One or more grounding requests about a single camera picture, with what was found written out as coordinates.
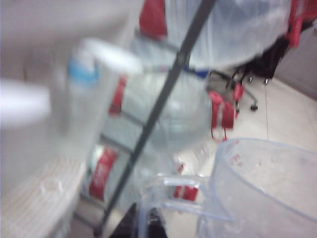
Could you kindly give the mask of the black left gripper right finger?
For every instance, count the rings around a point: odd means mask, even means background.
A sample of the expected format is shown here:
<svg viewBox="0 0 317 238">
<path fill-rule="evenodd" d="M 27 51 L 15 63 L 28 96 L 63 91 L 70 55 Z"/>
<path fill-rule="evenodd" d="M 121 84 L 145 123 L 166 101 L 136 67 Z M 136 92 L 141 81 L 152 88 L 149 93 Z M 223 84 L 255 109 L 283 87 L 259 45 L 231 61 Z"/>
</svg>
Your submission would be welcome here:
<svg viewBox="0 0 317 238">
<path fill-rule="evenodd" d="M 168 238 L 162 214 L 156 208 L 151 209 L 149 212 L 147 228 L 148 238 Z"/>
</svg>

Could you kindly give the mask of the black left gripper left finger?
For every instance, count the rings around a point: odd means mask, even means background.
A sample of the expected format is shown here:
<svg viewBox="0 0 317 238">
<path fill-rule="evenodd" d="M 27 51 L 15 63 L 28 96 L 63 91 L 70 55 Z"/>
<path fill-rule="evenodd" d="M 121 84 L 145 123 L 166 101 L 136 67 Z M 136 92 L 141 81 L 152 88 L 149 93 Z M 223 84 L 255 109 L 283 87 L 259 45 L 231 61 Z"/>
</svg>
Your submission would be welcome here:
<svg viewBox="0 0 317 238">
<path fill-rule="evenodd" d="M 110 235 L 110 238 L 137 238 L 137 215 L 137 204 L 133 203 Z"/>
</svg>

